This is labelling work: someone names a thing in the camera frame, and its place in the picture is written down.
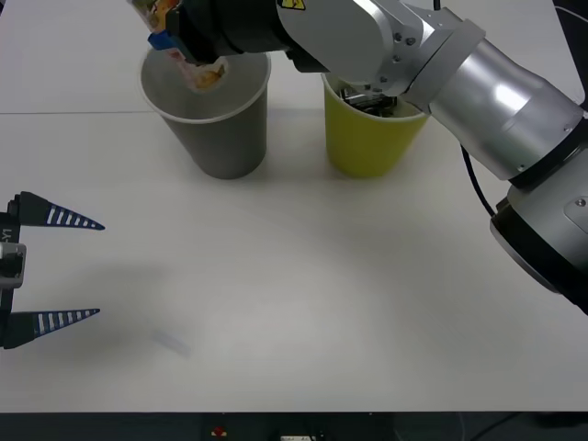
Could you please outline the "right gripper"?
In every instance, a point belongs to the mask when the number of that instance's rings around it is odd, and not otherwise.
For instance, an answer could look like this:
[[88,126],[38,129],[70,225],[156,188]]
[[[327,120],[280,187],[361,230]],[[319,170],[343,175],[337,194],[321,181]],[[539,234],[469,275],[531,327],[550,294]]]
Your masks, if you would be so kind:
[[231,54],[213,1],[179,1],[166,13],[165,29],[148,37],[156,51],[180,50],[192,64],[213,64]]

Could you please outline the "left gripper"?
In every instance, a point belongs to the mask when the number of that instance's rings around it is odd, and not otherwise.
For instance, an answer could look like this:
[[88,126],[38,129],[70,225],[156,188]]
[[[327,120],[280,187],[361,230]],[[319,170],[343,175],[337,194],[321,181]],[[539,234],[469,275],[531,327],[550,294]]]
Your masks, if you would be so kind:
[[14,290],[21,287],[20,225],[104,231],[106,227],[34,193],[16,194],[1,214],[1,348],[14,349],[71,326],[100,309],[11,312]]

